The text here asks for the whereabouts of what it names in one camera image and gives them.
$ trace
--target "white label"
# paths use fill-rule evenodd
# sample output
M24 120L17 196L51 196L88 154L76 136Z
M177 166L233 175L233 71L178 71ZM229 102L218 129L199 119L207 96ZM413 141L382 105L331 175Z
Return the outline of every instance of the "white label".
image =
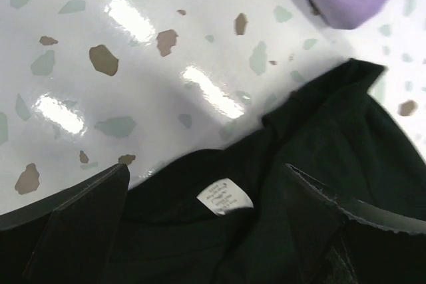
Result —
M216 215L225 215L235 209L253 207L253 202L247 193L229 179L210 184L198 194L197 199Z

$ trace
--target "black cloth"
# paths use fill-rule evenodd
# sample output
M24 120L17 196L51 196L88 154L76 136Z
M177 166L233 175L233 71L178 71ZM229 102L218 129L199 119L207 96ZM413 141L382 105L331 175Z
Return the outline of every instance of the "black cloth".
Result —
M383 67L350 60L307 83L225 150L184 156L129 191L103 283L297 283L284 165L426 220L426 167L367 94ZM254 208L214 215L196 196L229 178Z

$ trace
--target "speckled tabletop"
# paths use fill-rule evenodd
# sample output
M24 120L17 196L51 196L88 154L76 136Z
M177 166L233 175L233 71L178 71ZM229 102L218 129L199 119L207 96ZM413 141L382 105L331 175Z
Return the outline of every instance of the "speckled tabletop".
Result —
M371 94L424 156L424 3L338 31L306 0L0 0L0 213L233 143L348 57L389 67Z

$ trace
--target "brown speckle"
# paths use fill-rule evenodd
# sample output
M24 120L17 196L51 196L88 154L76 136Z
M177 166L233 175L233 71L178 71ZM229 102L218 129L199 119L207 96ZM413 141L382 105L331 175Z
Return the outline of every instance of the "brown speckle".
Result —
M412 100L408 100L399 105L398 113L400 116L411 116L417 110L417 103Z
M39 42L43 46L51 46L51 45L56 45L58 43L58 40L56 40L54 38L47 37L47 36L42 36L40 38Z
M89 163L89 157L83 151L80 151L80 162Z
M157 35L157 48L162 57L172 53L172 47L176 46L177 38L178 34L173 29L162 31Z
M235 34L238 36L246 33L247 16L244 13L240 13L234 21Z
M312 0L308 0L309 6L311 6L311 14L314 16L321 15L320 10Z
M89 50L89 58L96 71L109 76L116 74L118 59L104 45L92 47Z
M118 162L129 166L132 164L134 159L136 159L136 156L134 156L133 154L126 154L125 156L121 156L120 158L118 158Z
M25 171L19 176L19 179L15 184L15 190L17 190L21 195L34 192L40 185L39 176L40 174L37 171L35 164L28 164Z

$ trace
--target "black fabric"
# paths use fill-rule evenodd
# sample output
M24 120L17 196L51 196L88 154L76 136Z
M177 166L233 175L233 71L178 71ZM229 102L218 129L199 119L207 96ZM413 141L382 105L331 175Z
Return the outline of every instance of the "black fabric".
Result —
M426 219L426 167L367 94L383 67L350 60L309 82L225 150L189 154L129 191L103 283L298 283L282 188L290 163L379 208ZM196 196L229 178L254 208Z

